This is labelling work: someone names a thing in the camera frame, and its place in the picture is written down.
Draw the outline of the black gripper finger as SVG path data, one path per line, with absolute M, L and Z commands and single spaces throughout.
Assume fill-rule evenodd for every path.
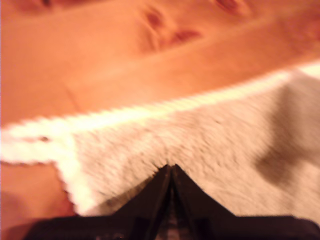
M 170 200 L 171 167 L 158 170 L 144 189 L 122 206 L 114 216 L 120 228 L 115 240 L 154 240 Z
M 236 216 L 206 194 L 183 169 L 172 167 L 174 191 L 195 240 L 217 240 L 220 224 Z

